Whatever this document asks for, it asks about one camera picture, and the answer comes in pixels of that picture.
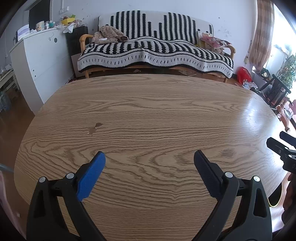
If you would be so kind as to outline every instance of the pink pillow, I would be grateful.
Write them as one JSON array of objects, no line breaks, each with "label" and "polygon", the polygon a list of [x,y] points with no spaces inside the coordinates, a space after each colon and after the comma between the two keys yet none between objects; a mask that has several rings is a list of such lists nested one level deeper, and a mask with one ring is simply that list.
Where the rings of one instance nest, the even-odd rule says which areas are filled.
[{"label": "pink pillow", "polygon": [[200,40],[206,42],[208,45],[210,45],[214,49],[224,48],[231,44],[226,40],[221,40],[215,37],[201,37]]}]

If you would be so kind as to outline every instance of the sofa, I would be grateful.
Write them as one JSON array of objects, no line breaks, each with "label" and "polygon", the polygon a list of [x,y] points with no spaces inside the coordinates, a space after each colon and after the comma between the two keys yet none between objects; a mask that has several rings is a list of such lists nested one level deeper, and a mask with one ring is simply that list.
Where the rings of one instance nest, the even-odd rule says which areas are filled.
[{"label": "sofa", "polygon": [[214,36],[209,22],[170,12],[135,10],[103,14],[99,17],[98,29],[105,25],[121,30],[129,40],[103,45],[92,43],[86,47],[85,40],[93,36],[82,35],[77,64],[86,78],[94,71],[139,68],[139,65],[219,73],[225,77],[224,82],[233,74],[233,46],[227,46],[231,51],[229,56],[196,47],[198,32]]}]

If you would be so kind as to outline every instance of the window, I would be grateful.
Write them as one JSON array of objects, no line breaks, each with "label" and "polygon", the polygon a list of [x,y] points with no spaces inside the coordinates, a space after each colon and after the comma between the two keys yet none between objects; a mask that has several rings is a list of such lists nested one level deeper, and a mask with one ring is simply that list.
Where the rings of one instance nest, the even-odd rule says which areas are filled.
[{"label": "window", "polygon": [[268,69],[270,75],[275,74],[284,65],[291,54],[296,53],[296,35],[290,24],[274,6],[274,33],[272,37],[271,53],[264,68]]},{"label": "window", "polygon": [[29,28],[36,29],[40,21],[49,21],[50,0],[41,0],[29,10]]}]

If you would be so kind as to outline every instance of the wall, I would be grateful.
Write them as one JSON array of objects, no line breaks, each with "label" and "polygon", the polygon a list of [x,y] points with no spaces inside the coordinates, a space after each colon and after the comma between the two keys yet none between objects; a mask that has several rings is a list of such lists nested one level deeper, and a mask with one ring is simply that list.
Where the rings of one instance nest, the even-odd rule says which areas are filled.
[{"label": "wall", "polygon": [[266,63],[266,69],[268,69],[270,75],[279,71],[284,62],[286,62],[288,55],[282,50],[272,46],[269,59]]},{"label": "wall", "polygon": [[29,23],[28,18],[24,18],[25,10],[33,3],[35,0],[27,0],[20,9],[15,13],[9,24],[7,25],[4,33],[0,38],[0,70],[1,67],[11,63],[9,51],[14,45],[13,38],[15,37],[15,32],[19,30],[22,26]]},{"label": "wall", "polygon": [[[26,2],[27,7],[34,0]],[[52,20],[59,21],[59,10],[62,0],[52,0]],[[250,40],[255,32],[255,22],[257,19],[256,0],[211,0],[206,4],[204,0],[64,0],[64,8],[69,6],[70,10],[64,14],[75,14],[77,19],[83,20],[88,26],[89,33],[96,32],[98,25],[98,16],[103,13],[127,11],[127,10],[154,10],[164,12],[175,12],[189,15],[208,21],[214,26],[214,36],[228,40],[236,48],[237,53],[234,57],[234,70],[237,67],[244,66],[244,58],[247,54]],[[24,16],[20,9],[12,19],[6,31],[6,40],[8,52],[12,47],[14,32],[23,24],[21,21]],[[0,52],[0,64],[3,56]]]}]

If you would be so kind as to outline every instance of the white cabinet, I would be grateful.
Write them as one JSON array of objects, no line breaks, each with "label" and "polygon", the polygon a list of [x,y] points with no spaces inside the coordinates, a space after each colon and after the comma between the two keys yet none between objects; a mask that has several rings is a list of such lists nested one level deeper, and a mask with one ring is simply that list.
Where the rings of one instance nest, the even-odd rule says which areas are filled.
[{"label": "white cabinet", "polygon": [[74,74],[63,29],[26,36],[10,55],[22,94],[35,115]]}]

